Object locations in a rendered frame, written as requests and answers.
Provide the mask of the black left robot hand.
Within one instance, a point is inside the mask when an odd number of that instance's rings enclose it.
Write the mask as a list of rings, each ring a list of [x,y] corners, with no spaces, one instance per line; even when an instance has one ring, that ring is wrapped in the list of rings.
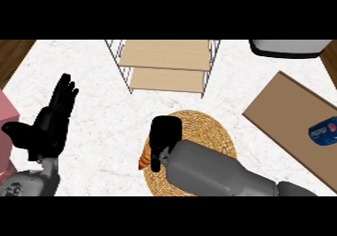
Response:
[[[28,160],[56,159],[63,151],[69,117],[79,90],[70,75],[63,74],[54,87],[48,105],[42,107],[34,124],[7,122],[1,126],[13,146],[26,150]]]

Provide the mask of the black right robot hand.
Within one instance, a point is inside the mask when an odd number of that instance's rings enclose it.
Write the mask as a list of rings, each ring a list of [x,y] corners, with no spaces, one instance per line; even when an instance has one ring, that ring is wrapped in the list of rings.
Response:
[[[182,121],[175,116],[160,115],[150,124],[150,170],[160,171],[175,144],[182,140]]]

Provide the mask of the golden brown croissant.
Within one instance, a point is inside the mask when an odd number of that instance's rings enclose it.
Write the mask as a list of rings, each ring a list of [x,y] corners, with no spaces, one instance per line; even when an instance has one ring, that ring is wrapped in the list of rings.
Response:
[[[143,149],[143,153],[138,160],[138,169],[143,170],[150,165],[150,148]]]

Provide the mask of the round woven straw placemat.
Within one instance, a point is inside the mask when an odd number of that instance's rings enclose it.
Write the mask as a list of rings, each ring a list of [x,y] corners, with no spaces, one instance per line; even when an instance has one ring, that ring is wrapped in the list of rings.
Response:
[[[237,157],[232,139],[221,123],[203,112],[181,110],[169,114],[182,121],[182,139],[187,139],[207,148],[219,151],[229,157]],[[145,140],[144,148],[150,147],[150,140]],[[154,196],[193,196],[182,191],[166,180],[166,168],[159,172],[150,170],[150,165],[141,170],[150,192]]]

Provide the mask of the brown wooden cutting board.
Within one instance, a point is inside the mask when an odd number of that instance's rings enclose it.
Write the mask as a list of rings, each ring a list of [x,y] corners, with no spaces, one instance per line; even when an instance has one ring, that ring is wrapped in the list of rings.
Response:
[[[337,107],[278,71],[243,116],[337,194],[337,144],[321,147],[309,136]]]

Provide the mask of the blue soda can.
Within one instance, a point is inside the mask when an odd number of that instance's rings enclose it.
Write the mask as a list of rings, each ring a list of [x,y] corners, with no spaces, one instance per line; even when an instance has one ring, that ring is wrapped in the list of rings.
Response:
[[[319,146],[337,143],[337,116],[331,116],[309,128],[309,137]]]

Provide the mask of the white appliance black base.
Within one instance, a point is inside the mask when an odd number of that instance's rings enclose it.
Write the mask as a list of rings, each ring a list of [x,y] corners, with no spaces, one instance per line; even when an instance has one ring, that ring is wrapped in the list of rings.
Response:
[[[322,53],[331,40],[250,40],[253,54],[285,59],[310,59]]]

